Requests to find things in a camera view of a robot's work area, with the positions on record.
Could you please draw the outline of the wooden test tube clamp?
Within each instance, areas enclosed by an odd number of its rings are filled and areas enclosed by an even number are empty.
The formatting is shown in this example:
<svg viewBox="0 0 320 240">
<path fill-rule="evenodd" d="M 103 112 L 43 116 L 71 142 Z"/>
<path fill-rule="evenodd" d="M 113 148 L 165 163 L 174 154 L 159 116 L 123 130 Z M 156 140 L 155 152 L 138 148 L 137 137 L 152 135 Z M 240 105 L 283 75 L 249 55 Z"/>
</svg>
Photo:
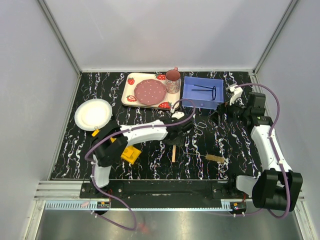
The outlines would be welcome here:
<svg viewBox="0 0 320 240">
<path fill-rule="evenodd" d="M 176 145 L 173 145 L 172 147 L 172 158 L 171 158 L 171 162 L 175 163 L 176 162 Z"/>
</svg>

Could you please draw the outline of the test tube brush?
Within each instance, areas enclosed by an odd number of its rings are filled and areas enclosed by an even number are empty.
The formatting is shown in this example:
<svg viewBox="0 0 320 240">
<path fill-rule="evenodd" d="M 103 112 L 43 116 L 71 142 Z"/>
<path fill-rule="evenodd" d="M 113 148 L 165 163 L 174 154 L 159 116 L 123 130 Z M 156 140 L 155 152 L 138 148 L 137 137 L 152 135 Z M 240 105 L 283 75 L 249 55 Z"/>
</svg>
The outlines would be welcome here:
<svg viewBox="0 0 320 240">
<path fill-rule="evenodd" d="M 195 155 L 198 157 L 204 157 L 207 161 L 212 161 L 212 162 L 221 163 L 221 164 L 223 164 L 226 161 L 226 159 L 224 157 L 216 156 L 216 155 L 212 155 L 212 154 L 202 155 L 202 154 L 198 154 L 198 153 L 187 153 L 187 155 Z"/>
</svg>

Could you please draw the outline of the metal crucible tongs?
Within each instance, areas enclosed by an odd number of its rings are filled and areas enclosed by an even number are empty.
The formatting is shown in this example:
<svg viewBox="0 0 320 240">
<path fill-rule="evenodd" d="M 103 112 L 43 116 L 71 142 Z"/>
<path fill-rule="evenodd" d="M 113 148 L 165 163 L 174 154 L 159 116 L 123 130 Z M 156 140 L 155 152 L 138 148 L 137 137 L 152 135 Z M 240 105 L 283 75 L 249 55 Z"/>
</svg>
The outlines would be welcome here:
<svg viewBox="0 0 320 240">
<path fill-rule="evenodd" d="M 198 136 L 202 136 L 206 128 L 207 124 L 204 122 L 194 123 L 194 133 Z"/>
</svg>

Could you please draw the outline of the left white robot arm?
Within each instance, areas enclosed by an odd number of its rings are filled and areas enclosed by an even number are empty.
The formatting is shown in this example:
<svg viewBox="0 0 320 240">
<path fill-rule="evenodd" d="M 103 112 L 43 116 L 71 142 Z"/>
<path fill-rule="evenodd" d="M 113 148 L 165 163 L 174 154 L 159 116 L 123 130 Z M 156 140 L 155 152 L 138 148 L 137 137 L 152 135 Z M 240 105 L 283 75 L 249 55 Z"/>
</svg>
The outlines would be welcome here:
<svg viewBox="0 0 320 240">
<path fill-rule="evenodd" d="M 90 192 L 97 198 L 108 193 L 111 166 L 121 158 L 125 148 L 150 142 L 164 141 L 177 145 L 182 137 L 194 127 L 192 116 L 174 116 L 137 125 L 119 125 L 109 122 L 92 137 L 90 150 L 85 156 L 93 157 L 93 181 Z"/>
</svg>

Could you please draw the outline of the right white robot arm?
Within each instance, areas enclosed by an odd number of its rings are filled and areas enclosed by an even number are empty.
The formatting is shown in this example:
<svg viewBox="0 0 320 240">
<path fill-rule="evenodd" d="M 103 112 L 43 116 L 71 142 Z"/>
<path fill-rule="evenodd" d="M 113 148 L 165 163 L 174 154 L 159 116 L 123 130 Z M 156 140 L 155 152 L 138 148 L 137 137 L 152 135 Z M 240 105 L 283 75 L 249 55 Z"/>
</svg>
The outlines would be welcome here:
<svg viewBox="0 0 320 240">
<path fill-rule="evenodd" d="M 266 96 L 250 92 L 246 106 L 228 102 L 220 104 L 213 114 L 213 121 L 220 124 L 242 122 L 253 140 L 262 165 L 258 178 L 249 175 L 233 175 L 228 181 L 227 192 L 232 198 L 244 193 L 252 198 L 256 208 L 269 211 L 291 212 L 294 210 L 303 177 L 292 171 L 285 160 L 275 135 L 273 120 L 265 115 Z"/>
</svg>

